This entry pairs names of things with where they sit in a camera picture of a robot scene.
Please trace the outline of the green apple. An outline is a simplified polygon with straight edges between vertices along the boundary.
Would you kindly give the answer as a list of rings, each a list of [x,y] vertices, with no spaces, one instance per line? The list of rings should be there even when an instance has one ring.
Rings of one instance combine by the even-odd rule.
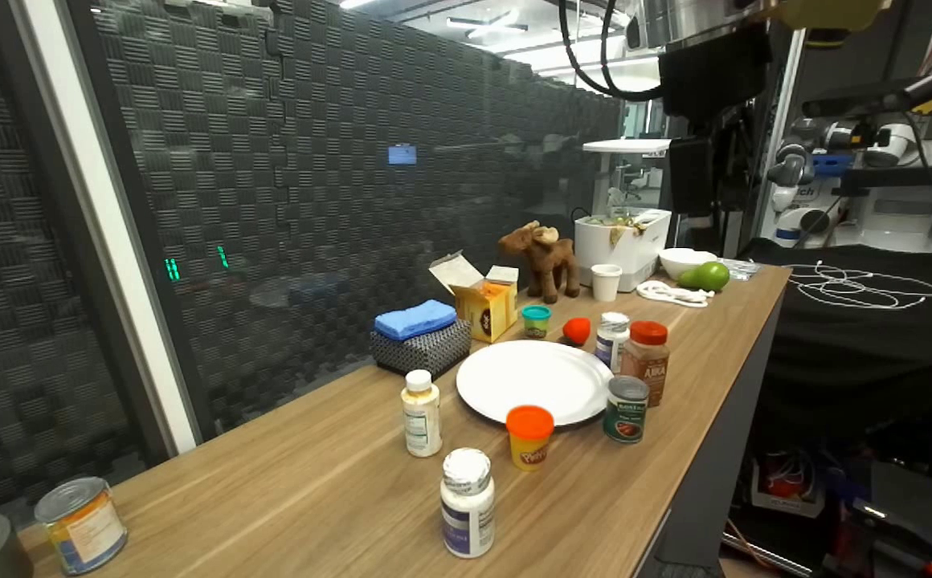
[[[685,289],[721,293],[729,281],[729,270],[721,259],[701,263],[678,277]]]

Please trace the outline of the red toy strawberry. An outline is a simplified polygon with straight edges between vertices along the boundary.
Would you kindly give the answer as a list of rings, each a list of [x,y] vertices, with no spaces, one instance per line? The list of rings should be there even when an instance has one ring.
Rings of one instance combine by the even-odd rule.
[[[592,336],[592,321],[587,318],[569,318],[563,324],[563,340],[571,342],[571,346],[586,346]]]

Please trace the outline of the tin can orange label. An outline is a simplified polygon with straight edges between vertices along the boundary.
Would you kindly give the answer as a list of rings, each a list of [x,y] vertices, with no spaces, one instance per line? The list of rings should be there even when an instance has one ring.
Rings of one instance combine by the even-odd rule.
[[[129,543],[109,483],[96,476],[69,478],[44,490],[34,504],[34,520],[69,576],[89,576],[109,564]]]

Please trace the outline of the white bowl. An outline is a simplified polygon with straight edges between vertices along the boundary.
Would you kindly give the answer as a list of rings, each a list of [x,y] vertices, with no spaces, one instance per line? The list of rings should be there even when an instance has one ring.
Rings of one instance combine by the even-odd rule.
[[[669,273],[672,281],[681,281],[701,263],[714,263],[714,253],[710,250],[695,250],[695,248],[666,248],[659,253],[659,268]]]

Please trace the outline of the white paper cup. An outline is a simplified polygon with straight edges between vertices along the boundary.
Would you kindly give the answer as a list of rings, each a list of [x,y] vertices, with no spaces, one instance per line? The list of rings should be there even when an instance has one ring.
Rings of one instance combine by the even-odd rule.
[[[622,293],[624,270],[617,263],[594,263],[592,268],[592,295],[597,301],[614,301]]]

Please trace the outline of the brown plush moose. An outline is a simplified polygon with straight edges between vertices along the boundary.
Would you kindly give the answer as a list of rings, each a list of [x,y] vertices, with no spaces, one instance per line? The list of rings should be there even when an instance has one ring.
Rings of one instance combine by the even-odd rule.
[[[545,304],[579,293],[571,242],[553,225],[528,222],[500,234],[499,248],[529,273],[529,295]]]

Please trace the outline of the small cream pill bottle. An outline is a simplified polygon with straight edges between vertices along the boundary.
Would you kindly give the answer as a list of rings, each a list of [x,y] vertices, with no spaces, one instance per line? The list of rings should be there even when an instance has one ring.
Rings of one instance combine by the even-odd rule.
[[[413,369],[401,385],[401,432],[413,457],[437,457],[440,437],[440,385],[429,369]]]

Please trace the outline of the teal-lid play-doh tub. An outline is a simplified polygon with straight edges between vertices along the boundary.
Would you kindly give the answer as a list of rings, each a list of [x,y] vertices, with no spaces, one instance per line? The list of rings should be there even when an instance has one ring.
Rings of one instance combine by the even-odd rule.
[[[522,311],[528,336],[545,336],[553,311],[545,304],[528,304]]]

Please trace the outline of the white paper plate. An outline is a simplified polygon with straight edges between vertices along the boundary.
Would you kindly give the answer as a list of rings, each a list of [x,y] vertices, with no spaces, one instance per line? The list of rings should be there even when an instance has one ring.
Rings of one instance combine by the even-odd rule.
[[[455,394],[490,420],[517,403],[540,403],[555,426],[597,416],[607,403],[611,369],[567,342],[505,340],[468,354],[455,369]]]

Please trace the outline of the yellow open cardboard box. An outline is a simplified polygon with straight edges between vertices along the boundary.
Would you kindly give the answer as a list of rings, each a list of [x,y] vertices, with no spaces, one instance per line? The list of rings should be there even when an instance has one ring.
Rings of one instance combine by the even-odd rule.
[[[492,342],[517,321],[517,270],[490,268],[479,273],[465,253],[447,253],[432,263],[432,277],[452,295],[468,336]]]

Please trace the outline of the green-label food can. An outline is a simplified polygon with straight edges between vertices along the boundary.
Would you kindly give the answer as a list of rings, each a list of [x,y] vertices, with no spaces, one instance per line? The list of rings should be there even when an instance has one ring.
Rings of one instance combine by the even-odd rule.
[[[637,442],[647,432],[649,388],[644,380],[614,377],[607,383],[607,409],[601,416],[601,429],[611,440]]]

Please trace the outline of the red-lid spice jar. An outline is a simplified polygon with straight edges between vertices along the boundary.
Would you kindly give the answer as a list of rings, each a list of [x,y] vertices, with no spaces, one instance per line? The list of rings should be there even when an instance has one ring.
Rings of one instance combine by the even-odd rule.
[[[617,350],[617,374],[644,380],[649,403],[659,403],[669,380],[669,326],[659,321],[634,321],[631,336]]]

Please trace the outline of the white supplement bottle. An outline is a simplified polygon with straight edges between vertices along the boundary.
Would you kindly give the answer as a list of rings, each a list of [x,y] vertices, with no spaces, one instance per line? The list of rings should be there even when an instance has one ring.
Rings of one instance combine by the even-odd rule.
[[[605,311],[594,330],[594,357],[614,369],[617,350],[631,340],[631,318],[624,311]]]

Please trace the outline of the orange-lid play-doh tub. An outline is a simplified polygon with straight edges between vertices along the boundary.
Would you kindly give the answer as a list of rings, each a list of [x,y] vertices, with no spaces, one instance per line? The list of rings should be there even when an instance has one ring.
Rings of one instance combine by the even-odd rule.
[[[509,410],[505,429],[510,442],[510,460],[517,467],[540,467],[545,460],[555,420],[540,403],[517,403]]]

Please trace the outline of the white blue-label pill bottle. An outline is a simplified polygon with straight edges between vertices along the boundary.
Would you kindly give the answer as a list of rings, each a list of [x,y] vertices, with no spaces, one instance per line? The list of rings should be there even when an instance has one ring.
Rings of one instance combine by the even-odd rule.
[[[440,533],[459,560],[479,560],[495,543],[495,476],[492,460],[459,446],[440,467]]]

